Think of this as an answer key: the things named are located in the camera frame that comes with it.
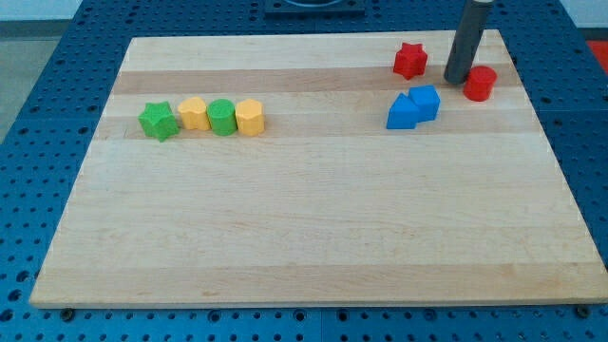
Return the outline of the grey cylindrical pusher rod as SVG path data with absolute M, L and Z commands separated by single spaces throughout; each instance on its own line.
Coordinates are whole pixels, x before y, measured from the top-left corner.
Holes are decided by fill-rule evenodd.
M 460 85 L 472 68 L 494 0 L 466 0 L 444 71 L 445 80 Z

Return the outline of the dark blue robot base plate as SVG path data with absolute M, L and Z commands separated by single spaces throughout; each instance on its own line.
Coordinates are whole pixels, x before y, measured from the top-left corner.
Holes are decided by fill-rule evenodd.
M 363 14 L 366 0 L 264 0 L 266 17 L 284 15 Z

